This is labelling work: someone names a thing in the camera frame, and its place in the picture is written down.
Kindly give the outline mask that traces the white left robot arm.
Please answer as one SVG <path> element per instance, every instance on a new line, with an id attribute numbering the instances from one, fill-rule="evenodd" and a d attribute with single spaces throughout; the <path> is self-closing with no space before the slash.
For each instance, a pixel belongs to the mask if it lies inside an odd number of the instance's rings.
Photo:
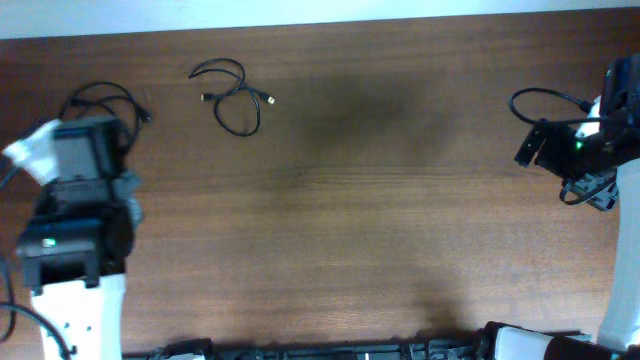
<path id="1" fill-rule="evenodd" d="M 48 121 L 3 153 L 41 187 L 16 254 L 47 359 L 120 359 L 126 259 L 141 221 L 115 116 Z"/>

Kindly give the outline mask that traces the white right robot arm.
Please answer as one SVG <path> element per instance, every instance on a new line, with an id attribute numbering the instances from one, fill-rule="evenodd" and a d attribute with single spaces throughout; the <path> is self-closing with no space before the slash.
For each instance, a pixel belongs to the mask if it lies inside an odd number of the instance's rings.
<path id="1" fill-rule="evenodd" d="M 529 118 L 513 101 L 514 116 L 531 130 L 515 161 L 535 164 L 562 181 L 560 200 L 599 211 L 620 209 L 611 294 L 595 341 L 489 322 L 477 346 L 480 359 L 636 359 L 639 356 L 639 57 L 612 61 L 599 97 L 560 93 L 584 117 Z"/>

